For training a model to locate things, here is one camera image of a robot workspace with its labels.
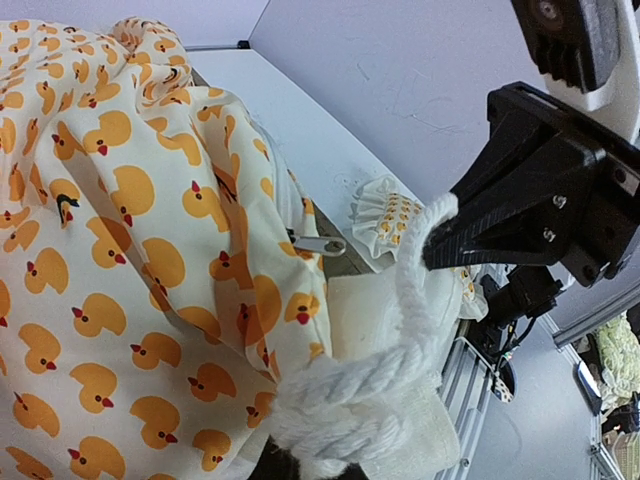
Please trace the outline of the duck print ruffled cushion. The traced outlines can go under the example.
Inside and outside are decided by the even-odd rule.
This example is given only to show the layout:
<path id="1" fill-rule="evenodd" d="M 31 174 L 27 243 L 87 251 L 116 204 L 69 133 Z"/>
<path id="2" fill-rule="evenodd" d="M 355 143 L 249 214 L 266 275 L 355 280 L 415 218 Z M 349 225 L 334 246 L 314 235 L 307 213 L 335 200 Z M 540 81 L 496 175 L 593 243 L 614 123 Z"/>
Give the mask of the duck print ruffled cushion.
<path id="1" fill-rule="evenodd" d="M 175 34 L 1 25 L 1 475 L 244 479 L 329 352 L 321 255 Z"/>

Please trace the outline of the wooden pet bed frame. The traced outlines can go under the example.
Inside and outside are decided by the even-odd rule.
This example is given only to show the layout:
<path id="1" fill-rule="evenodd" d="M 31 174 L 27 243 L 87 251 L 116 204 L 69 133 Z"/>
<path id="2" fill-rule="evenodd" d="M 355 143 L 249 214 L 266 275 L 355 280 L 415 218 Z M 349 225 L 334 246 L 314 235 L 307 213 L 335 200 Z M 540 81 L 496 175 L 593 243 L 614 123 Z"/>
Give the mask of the wooden pet bed frame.
<path id="1" fill-rule="evenodd" d="M 195 275 L 218 282 L 230 278 L 250 288 L 257 275 L 281 282 L 309 277 L 310 261 L 319 270 L 329 263 L 332 277 L 370 272 L 363 258 L 300 190 L 268 133 L 245 111 L 240 100 L 224 92 L 220 118 L 196 120 L 194 136 L 206 156 L 196 184 L 205 197 L 197 200 L 184 173 L 171 176 L 185 190 L 188 204 L 214 206 L 220 219 L 198 220 L 186 209 L 163 231 L 186 256 Z"/>

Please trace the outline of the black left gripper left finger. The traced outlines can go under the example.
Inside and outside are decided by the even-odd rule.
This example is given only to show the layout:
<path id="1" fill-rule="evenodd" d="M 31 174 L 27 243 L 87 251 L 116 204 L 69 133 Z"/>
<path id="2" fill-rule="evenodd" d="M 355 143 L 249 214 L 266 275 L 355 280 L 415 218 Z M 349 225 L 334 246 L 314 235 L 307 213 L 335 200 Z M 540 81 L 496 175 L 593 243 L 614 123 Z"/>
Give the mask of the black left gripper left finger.
<path id="1" fill-rule="evenodd" d="M 300 480 L 299 462 L 269 437 L 249 480 Z"/>

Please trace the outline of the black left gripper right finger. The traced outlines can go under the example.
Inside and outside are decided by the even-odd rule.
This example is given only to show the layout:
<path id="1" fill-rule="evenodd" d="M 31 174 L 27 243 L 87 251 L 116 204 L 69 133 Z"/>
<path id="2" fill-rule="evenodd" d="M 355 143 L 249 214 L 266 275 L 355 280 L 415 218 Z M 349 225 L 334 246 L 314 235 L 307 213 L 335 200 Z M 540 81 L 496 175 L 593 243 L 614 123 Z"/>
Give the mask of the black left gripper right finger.
<path id="1" fill-rule="evenodd" d="M 359 464 L 350 464 L 335 480 L 369 480 Z"/>

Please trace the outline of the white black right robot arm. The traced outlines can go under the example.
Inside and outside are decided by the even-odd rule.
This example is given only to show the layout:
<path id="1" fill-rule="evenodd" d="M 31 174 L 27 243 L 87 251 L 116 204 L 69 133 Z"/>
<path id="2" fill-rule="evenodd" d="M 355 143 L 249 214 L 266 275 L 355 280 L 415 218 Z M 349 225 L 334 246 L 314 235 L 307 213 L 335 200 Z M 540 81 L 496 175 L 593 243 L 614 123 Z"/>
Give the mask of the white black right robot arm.
<path id="1" fill-rule="evenodd" d="M 639 246 L 639 29 L 635 1 L 517 1 L 546 87 L 487 98 L 488 142 L 453 187 L 457 215 L 427 267 L 563 265 L 583 286 Z"/>

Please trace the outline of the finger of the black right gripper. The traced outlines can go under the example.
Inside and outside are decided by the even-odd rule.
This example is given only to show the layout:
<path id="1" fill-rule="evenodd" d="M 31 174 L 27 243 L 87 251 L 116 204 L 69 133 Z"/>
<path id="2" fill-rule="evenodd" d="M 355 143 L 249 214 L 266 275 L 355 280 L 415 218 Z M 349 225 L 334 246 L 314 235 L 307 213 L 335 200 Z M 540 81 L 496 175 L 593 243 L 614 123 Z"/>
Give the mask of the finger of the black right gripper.
<path id="1" fill-rule="evenodd" d="M 493 159 L 483 150 L 452 188 L 458 214 L 438 235 L 568 235 L 585 199 L 583 149 L 514 149 Z"/>
<path id="2" fill-rule="evenodd" d="M 553 265 L 566 253 L 568 237 L 533 222 L 488 225 L 449 220 L 428 236 L 422 258 L 430 270 L 483 264 Z"/>

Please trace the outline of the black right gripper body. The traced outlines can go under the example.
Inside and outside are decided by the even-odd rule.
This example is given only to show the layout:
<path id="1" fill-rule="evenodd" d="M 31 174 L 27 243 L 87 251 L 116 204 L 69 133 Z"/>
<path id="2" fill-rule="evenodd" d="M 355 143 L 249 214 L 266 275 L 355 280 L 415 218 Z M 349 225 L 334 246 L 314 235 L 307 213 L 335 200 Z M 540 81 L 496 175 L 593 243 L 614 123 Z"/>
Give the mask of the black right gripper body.
<path id="1" fill-rule="evenodd" d="M 564 266 L 585 287 L 614 278 L 639 245 L 639 150 L 586 114 L 524 83 L 489 94 L 489 156 L 583 149 L 585 199 Z"/>

